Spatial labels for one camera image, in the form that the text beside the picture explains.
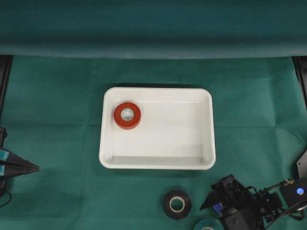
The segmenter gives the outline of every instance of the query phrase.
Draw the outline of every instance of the green tape roll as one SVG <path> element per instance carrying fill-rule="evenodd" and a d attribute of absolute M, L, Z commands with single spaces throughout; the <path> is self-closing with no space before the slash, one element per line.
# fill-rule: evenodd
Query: green tape roll
<path fill-rule="evenodd" d="M 218 220 L 203 219 L 195 225 L 194 230 L 223 230 L 223 227 Z"/>

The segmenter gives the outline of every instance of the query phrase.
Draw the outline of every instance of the blue led light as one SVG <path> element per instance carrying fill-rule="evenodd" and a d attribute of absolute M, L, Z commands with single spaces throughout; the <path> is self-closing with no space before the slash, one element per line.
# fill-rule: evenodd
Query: blue led light
<path fill-rule="evenodd" d="M 299 195 L 303 195 L 305 193 L 305 190 L 304 190 L 304 188 L 298 188 L 296 190 L 296 193 L 299 194 Z"/>

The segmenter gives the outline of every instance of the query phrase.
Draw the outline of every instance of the white cardboard core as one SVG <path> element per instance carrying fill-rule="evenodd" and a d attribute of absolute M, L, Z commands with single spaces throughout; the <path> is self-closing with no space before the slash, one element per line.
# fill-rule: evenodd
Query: white cardboard core
<path fill-rule="evenodd" d="M 132 109 L 126 108 L 120 112 L 120 117 L 124 121 L 131 121 L 134 117 L 134 112 Z"/>

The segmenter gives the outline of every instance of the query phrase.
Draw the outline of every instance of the black electrical tape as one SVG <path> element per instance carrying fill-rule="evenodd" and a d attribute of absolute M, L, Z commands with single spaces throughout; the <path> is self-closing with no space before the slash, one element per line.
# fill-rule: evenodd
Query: black electrical tape
<path fill-rule="evenodd" d="M 183 201 L 182 210 L 172 210 L 171 208 L 171 200 L 173 198 L 178 197 L 179 200 Z M 173 219 L 183 219 L 186 217 L 191 211 L 192 203 L 191 199 L 187 193 L 182 190 L 172 190 L 168 192 L 163 199 L 163 209 L 164 212 Z"/>

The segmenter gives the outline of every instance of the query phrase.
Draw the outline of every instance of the black wire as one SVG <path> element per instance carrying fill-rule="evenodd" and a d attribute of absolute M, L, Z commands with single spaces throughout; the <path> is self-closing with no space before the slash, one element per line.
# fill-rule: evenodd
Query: black wire
<path fill-rule="evenodd" d="M 296 203 L 295 205 L 292 205 L 291 207 L 289 207 L 286 211 L 284 211 L 278 218 L 276 218 L 275 220 L 273 220 L 264 230 L 268 229 L 268 227 L 270 227 L 273 223 L 275 223 L 277 220 L 279 220 L 280 218 L 282 218 L 283 216 L 290 214 L 289 212 L 292 211 L 292 209 L 294 209 L 295 207 L 297 207 L 300 204 L 306 203 L 306 201 L 300 201 L 298 203 Z"/>
<path fill-rule="evenodd" d="M 297 221 L 301 221 L 301 220 L 303 220 L 303 219 L 305 218 L 305 213 L 304 213 L 303 210 L 302 210 L 302 211 L 299 211 L 299 213 L 301 214 L 301 216 L 293 215 L 293 213 L 295 213 L 295 212 L 292 212 L 292 213 L 290 213 L 290 215 L 289 215 L 289 217 L 291 217 L 292 219 L 295 219 L 295 220 L 297 220 Z"/>
<path fill-rule="evenodd" d="M 247 187 L 246 189 L 247 189 L 247 190 L 254 189 L 255 193 L 257 193 L 257 189 L 256 189 L 255 187 L 253 187 L 253 186 L 249 186 L 249 187 Z"/>
<path fill-rule="evenodd" d="M 8 191 L 6 191 L 5 189 L 0 189 L 0 191 L 2 191 L 4 193 L 7 193 L 10 196 L 10 199 L 7 202 L 5 202 L 4 204 L 0 205 L 0 207 L 3 207 L 3 206 L 6 206 L 8 203 L 10 203 L 10 201 L 12 200 L 12 195 Z"/>

